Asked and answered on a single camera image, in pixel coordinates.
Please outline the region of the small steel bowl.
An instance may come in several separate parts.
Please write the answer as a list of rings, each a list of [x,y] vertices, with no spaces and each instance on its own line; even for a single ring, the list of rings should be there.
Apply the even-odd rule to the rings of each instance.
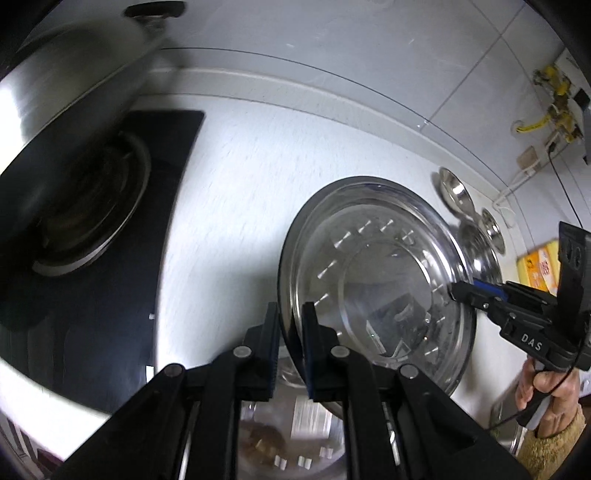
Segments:
[[[506,244],[502,231],[491,212],[483,208],[480,215],[480,227],[493,245],[494,249],[501,255],[506,254]]]

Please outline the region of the small steel dish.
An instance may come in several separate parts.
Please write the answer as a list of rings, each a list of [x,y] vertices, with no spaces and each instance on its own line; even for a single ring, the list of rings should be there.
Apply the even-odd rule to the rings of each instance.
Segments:
[[[441,167],[437,174],[437,189],[447,207],[458,216],[473,218],[476,211],[465,184],[448,168]]]

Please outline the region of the medium steel bowl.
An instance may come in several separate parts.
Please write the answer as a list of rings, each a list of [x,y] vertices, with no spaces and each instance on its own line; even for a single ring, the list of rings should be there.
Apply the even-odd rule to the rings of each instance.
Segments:
[[[502,283],[502,271],[496,251],[474,222],[460,223],[457,240],[474,279],[490,284]]]

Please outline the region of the yellow detergent bottle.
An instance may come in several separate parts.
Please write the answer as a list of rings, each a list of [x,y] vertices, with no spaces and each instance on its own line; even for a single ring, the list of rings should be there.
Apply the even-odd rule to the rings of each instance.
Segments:
[[[559,242],[547,242],[517,261],[519,282],[556,296],[560,277]]]

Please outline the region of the white water heater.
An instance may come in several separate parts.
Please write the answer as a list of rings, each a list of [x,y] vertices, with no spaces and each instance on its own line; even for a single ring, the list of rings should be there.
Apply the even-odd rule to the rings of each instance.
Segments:
[[[583,135],[583,142],[585,146],[584,161],[590,165],[591,155],[591,109],[590,97],[583,88],[580,88],[573,97],[574,102],[581,109],[582,120],[580,121],[580,128]]]

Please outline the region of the black gas stove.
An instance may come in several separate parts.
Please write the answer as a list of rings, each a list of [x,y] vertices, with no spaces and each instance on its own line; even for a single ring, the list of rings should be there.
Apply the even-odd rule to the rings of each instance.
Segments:
[[[132,111],[82,156],[1,278],[1,356],[111,413],[146,381],[169,220],[204,115]]]

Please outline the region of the beige wall socket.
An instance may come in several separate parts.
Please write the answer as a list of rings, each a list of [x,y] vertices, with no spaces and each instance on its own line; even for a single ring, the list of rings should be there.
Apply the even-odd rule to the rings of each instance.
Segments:
[[[529,146],[518,158],[517,165],[523,172],[535,172],[540,165],[540,158],[534,146]]]

